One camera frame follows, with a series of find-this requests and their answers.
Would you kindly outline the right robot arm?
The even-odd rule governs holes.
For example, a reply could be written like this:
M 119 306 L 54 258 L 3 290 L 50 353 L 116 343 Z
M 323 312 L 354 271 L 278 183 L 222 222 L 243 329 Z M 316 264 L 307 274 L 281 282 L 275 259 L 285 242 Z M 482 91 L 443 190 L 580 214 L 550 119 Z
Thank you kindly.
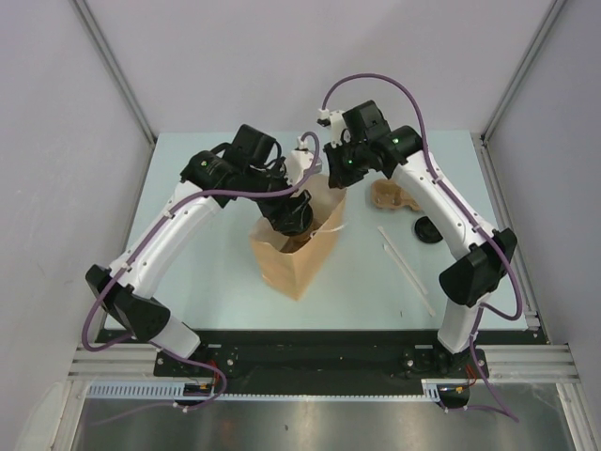
M 479 307 L 508 273 L 516 250 L 515 233 L 497 230 L 478 218 L 425 150 L 423 138 L 410 126 L 391 129 L 373 101 L 348 111 L 320 108 L 317 122 L 330 132 L 324 147 L 329 185 L 347 188 L 369 171 L 382 173 L 421 207 L 446 242 L 455 263 L 439 275 L 447 297 L 438 331 L 441 348 L 434 368 L 454 377 L 467 365 L 465 350 L 475 339 Z

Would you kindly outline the brown paper bag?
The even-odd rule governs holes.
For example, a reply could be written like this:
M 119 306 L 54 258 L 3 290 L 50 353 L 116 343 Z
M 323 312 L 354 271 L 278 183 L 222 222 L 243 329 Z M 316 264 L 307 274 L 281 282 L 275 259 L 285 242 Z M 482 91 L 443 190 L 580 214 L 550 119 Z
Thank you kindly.
M 311 195 L 314 213 L 307 232 L 287 237 L 261 218 L 249 234 L 264 282 L 294 301 L 310 286 L 345 227 L 346 190 L 331 188 L 326 175 L 310 177 L 304 188 Z

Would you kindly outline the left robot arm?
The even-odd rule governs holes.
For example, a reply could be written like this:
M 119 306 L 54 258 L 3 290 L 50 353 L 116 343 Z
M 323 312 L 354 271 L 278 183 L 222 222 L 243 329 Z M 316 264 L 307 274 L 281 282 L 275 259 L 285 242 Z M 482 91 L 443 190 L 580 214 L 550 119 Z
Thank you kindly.
M 307 142 L 317 139 L 304 133 L 285 156 L 276 138 L 242 125 L 232 141 L 193 155 L 145 234 L 108 267 L 86 272 L 94 309 L 103 309 L 129 338 L 174 357 L 185 374 L 201 373 L 208 363 L 201 338 L 155 298 L 158 285 L 193 234 L 239 198 L 255 202 L 276 232 L 305 234 L 314 214 L 303 186 L 321 166 L 319 151 Z

